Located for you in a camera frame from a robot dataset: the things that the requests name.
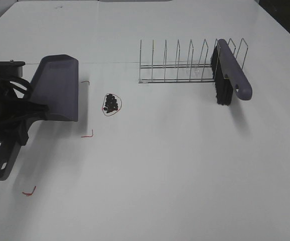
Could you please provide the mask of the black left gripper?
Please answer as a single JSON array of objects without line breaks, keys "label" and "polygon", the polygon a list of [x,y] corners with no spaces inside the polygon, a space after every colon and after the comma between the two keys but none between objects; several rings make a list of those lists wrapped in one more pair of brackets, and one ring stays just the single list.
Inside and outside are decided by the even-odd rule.
[{"label": "black left gripper", "polygon": [[0,145],[5,141],[16,141],[25,146],[31,125],[45,120],[49,107],[30,102],[31,95],[32,85],[28,81],[0,77]]}]

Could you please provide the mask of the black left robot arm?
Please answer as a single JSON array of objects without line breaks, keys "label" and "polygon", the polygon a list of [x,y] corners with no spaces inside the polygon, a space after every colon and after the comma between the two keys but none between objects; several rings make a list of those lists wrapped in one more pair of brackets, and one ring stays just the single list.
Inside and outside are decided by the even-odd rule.
[{"label": "black left robot arm", "polygon": [[0,142],[8,138],[24,146],[30,121],[46,120],[45,104],[30,101],[34,87],[19,76],[0,72]]}]

